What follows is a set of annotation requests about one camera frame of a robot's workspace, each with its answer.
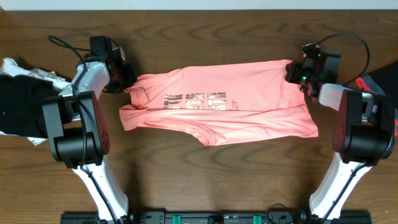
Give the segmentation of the pink printed shirt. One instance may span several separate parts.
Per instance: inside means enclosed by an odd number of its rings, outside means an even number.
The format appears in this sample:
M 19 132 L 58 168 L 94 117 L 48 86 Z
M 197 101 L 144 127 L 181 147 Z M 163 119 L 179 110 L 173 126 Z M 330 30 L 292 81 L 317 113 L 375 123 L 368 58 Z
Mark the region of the pink printed shirt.
M 181 131 L 206 146 L 314 138 L 318 128 L 299 86 L 285 80 L 286 65 L 274 60 L 141 75 L 127 89 L 131 102 L 119 110 L 122 125 Z

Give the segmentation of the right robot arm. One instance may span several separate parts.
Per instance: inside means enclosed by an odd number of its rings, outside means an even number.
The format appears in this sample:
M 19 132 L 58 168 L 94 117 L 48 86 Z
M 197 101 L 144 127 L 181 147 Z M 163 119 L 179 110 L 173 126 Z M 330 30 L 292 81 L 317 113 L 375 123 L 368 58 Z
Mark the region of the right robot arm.
M 391 96 L 337 84 L 341 55 L 318 44 L 302 47 L 302 63 L 286 66 L 285 80 L 300 85 L 313 102 L 338 113 L 334 156 L 320 186 L 309 198 L 304 223 L 338 223 L 346 199 L 360 178 L 394 149 L 395 109 Z

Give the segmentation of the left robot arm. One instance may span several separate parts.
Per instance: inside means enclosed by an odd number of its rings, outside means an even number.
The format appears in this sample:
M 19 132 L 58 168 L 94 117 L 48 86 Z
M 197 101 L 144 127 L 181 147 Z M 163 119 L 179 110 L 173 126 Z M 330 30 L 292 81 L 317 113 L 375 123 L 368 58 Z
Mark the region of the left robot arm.
M 90 37 L 71 85 L 42 105 L 53 158 L 83 181 L 97 212 L 65 212 L 60 223 L 133 223 L 129 200 L 110 167 L 110 138 L 98 99 L 121 93 L 137 80 L 124 50 L 107 36 Z

